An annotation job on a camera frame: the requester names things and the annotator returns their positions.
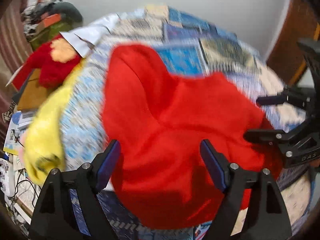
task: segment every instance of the clothing pile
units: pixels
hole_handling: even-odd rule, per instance
[[[37,0],[21,13],[21,19],[28,41],[47,26],[60,20],[70,22],[71,25],[81,24],[83,20],[79,11],[63,0]]]
[[[199,154],[201,139],[209,138],[243,168],[268,167],[293,229],[300,227],[310,199],[308,167],[282,170],[275,148],[242,137],[247,129],[288,131],[304,120],[289,105],[255,105],[258,96],[283,89],[255,49],[168,6],[111,14],[61,35],[86,59],[64,84],[61,102],[52,103],[62,98],[55,95],[64,85],[28,129],[24,159],[34,182],[43,184],[55,165],[69,171],[91,162],[118,139],[122,156],[98,194],[118,237],[200,240],[222,199]],[[54,122],[54,129],[45,131],[53,127],[45,122]],[[241,230],[249,194],[233,234]],[[79,228],[89,234],[75,190],[71,198]]]

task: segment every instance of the white paper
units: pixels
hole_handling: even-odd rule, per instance
[[[19,157],[16,155],[13,155],[13,170],[18,171],[22,170],[24,167],[22,165],[22,162],[20,161]]]
[[[111,30],[115,27],[118,20],[119,20],[119,16],[116,13],[113,13],[113,14],[109,14],[104,17],[101,17],[98,20],[95,20],[94,22],[90,23],[89,26],[94,26],[94,25],[104,26],[109,30]]]
[[[5,85],[6,87],[8,85],[10,85],[12,83],[12,81],[14,80],[14,78],[16,77],[16,75],[19,73],[19,71],[21,70],[22,66],[20,68],[18,68],[12,75],[12,77],[9,79],[9,81],[7,82],[7,84]]]
[[[82,40],[88,41],[94,46],[96,46],[101,39],[101,37],[109,33],[108,29],[104,26],[88,26],[85,28],[77,28],[72,31]]]
[[[81,40],[74,33],[60,32],[60,34],[66,39],[67,42],[80,54],[81,57],[85,58],[89,52],[90,48],[88,44]]]
[[[121,20],[128,19],[128,18],[130,19],[143,18],[144,11],[145,11],[144,8],[138,8],[134,12],[129,12],[129,13],[122,12],[122,13],[118,13],[118,15]]]
[[[36,114],[36,111],[21,112],[19,125],[18,125],[19,130],[23,130],[27,128],[31,124],[35,114]]]
[[[111,179],[109,179],[107,186],[103,189],[105,191],[115,191],[112,183],[111,183]]]
[[[17,111],[11,116],[11,120],[9,123],[7,135],[5,137],[4,147],[3,147],[3,150],[5,152],[9,152],[14,155],[18,155],[18,150],[22,147],[18,142],[16,142],[16,139],[14,137],[14,135],[17,138],[21,137],[24,132],[23,130],[20,130],[18,128],[20,116],[21,116],[21,111]]]
[[[20,178],[19,178],[19,182],[24,180],[24,179],[28,179],[26,178],[25,175],[27,175],[27,172],[23,172],[21,171],[22,174],[20,175]],[[15,172],[15,185],[17,185],[18,183],[18,177],[19,177],[19,174],[20,172],[19,171],[16,171]],[[36,189],[36,192],[38,193],[38,195],[40,194],[40,188],[32,183],[33,187]],[[22,182],[18,185],[18,193],[17,193],[17,198],[20,199],[20,201],[26,205],[26,207],[28,209],[30,209],[32,212],[34,210],[34,207],[32,205],[32,200],[33,200],[33,196],[34,196],[34,190],[33,190],[33,187],[31,186],[31,184],[27,181],[25,182]],[[37,201],[37,195],[35,197],[35,200],[33,202],[34,205],[36,205],[36,201]]]

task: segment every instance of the red fabric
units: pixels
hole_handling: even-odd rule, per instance
[[[243,139],[246,130],[271,125],[222,73],[173,76],[153,49],[131,45],[114,50],[107,75],[103,124],[122,149],[112,183],[143,225],[177,229],[214,218],[223,195],[201,159],[202,139],[242,168],[279,176],[279,153]]]
[[[19,84],[15,82],[15,86],[17,89],[20,89],[19,87],[22,86],[22,84],[34,68],[41,68],[39,77],[39,84],[41,86],[46,88],[55,88],[63,83],[72,69],[80,62],[81,57],[76,54],[75,58],[66,63],[53,61],[50,55],[50,52],[52,50],[52,48],[50,48],[50,45],[52,41],[60,38],[62,38],[61,34],[56,36],[50,42],[42,44],[35,52],[33,52],[28,57],[22,69],[14,78],[14,81],[19,81]]]

